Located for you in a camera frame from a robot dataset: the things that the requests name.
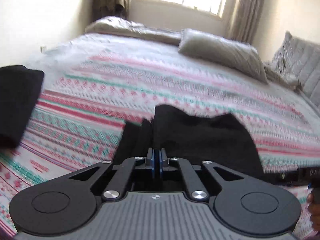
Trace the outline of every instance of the black towel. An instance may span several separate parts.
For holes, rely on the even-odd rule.
[[[144,120],[138,126],[127,122],[114,163],[146,156],[148,147],[165,148],[168,157],[185,158],[192,164],[211,160],[249,176],[263,175],[249,132],[232,114],[203,118],[173,106],[156,106],[152,123]]]
[[[31,116],[44,72],[22,65],[0,68],[0,148],[15,148]]]

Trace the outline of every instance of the pink and teal striped blanket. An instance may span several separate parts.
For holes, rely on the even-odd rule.
[[[199,116],[233,113],[267,172],[320,164],[320,141],[301,107],[277,88],[182,56],[175,46],[93,33],[26,66],[46,77],[20,146],[0,154],[4,236],[16,233],[8,207],[17,192],[112,160],[125,121],[152,118],[157,104]]]

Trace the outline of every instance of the quilted gray pillow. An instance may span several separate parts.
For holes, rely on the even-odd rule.
[[[182,32],[179,52],[200,57],[241,72],[267,83],[266,72],[257,50],[249,44],[231,41],[220,36],[192,29]]]
[[[296,75],[287,68],[284,58],[280,58],[278,61],[264,62],[263,64],[267,79],[291,90],[295,90],[300,86]]]
[[[320,107],[320,44],[285,33],[284,42],[273,61],[283,58],[301,83],[303,93]]]

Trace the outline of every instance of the pillow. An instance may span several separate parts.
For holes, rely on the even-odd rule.
[[[190,57],[200,57],[237,69],[263,83],[266,72],[257,50],[249,44],[231,41],[220,36],[192,29],[182,32],[179,52]]]
[[[86,27],[85,33],[120,35],[176,46],[179,45],[181,39],[181,32],[145,27],[142,23],[129,22],[115,16],[105,17],[91,23]]]
[[[300,85],[297,76],[287,67],[284,58],[273,62],[264,62],[263,65],[267,79],[291,90],[295,90]]]
[[[320,107],[320,44],[285,33],[284,41],[273,62],[283,58],[286,68],[298,78],[302,92]]]

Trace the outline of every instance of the hand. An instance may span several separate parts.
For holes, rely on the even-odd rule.
[[[320,231],[320,204],[313,203],[313,194],[309,194],[307,197],[307,202],[310,203],[308,210],[311,213],[310,221],[312,222],[312,227],[316,231]]]

